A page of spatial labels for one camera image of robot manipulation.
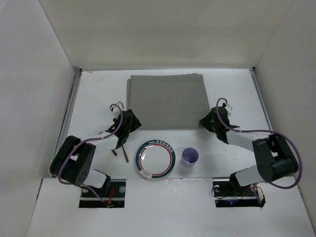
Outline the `white plate green red rim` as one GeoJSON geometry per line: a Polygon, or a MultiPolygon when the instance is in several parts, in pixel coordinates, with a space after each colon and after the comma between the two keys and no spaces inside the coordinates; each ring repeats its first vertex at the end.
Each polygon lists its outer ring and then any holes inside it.
{"type": "Polygon", "coordinates": [[[134,161],[143,178],[159,180],[171,174],[175,167],[176,155],[169,143],[154,139],[138,148],[134,161]]]}

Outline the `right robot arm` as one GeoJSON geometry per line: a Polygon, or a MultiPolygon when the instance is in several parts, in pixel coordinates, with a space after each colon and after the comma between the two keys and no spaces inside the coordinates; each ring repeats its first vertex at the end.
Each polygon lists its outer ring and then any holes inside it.
{"type": "Polygon", "coordinates": [[[302,158],[296,146],[285,135],[270,130],[241,130],[231,125],[226,106],[214,107],[199,121],[209,132],[215,133],[218,140],[251,151],[256,164],[232,173],[229,177],[231,195],[238,196],[246,188],[256,190],[258,183],[272,184],[275,180],[298,173],[295,187],[302,176],[302,158]]]}

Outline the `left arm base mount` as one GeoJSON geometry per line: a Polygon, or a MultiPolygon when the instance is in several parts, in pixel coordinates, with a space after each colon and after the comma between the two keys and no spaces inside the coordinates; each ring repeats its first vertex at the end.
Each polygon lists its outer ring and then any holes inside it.
{"type": "Polygon", "coordinates": [[[111,180],[110,189],[106,194],[97,189],[94,191],[103,201],[93,191],[85,188],[81,190],[79,208],[124,208],[126,179],[111,180]]]}

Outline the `grey cloth placemat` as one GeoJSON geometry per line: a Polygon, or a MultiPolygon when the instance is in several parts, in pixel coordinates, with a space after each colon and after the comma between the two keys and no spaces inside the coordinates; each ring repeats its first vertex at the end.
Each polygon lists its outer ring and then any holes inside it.
{"type": "Polygon", "coordinates": [[[201,74],[141,76],[127,81],[127,107],[141,130],[190,130],[210,112],[201,74]]]}

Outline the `purple cup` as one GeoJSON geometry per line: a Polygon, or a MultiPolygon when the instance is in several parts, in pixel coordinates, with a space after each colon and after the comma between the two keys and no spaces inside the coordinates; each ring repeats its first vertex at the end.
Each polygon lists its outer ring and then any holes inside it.
{"type": "Polygon", "coordinates": [[[185,148],[181,155],[181,163],[185,167],[192,167],[198,161],[199,154],[194,148],[185,148]]]}

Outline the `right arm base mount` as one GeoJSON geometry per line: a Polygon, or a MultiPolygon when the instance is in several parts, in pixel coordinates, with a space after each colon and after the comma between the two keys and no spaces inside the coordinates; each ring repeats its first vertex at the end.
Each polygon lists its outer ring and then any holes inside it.
{"type": "Polygon", "coordinates": [[[242,187],[230,178],[215,178],[212,180],[211,193],[215,198],[217,208],[258,207],[266,204],[265,194],[257,185],[242,187]]]}

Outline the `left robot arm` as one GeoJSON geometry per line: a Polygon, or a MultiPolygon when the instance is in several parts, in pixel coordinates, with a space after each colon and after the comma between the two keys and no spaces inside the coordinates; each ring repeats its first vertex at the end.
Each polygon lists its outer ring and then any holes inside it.
{"type": "Polygon", "coordinates": [[[111,190],[111,177],[92,169],[92,161],[97,151],[114,151],[121,148],[130,133],[141,127],[141,123],[131,109],[118,109],[114,124],[96,137],[80,139],[73,135],[63,142],[52,161],[49,172],[65,185],[90,190],[97,197],[107,195],[111,190]]]}

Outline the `brown wooden spoon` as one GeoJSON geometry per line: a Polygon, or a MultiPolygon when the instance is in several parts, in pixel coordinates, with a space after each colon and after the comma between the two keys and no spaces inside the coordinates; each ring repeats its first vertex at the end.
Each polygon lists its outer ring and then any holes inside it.
{"type": "Polygon", "coordinates": [[[125,157],[126,162],[129,163],[129,158],[128,158],[128,155],[127,155],[127,153],[126,153],[126,151],[125,151],[124,146],[122,146],[121,148],[122,148],[122,150],[123,150],[123,154],[124,154],[124,157],[125,157]]]}

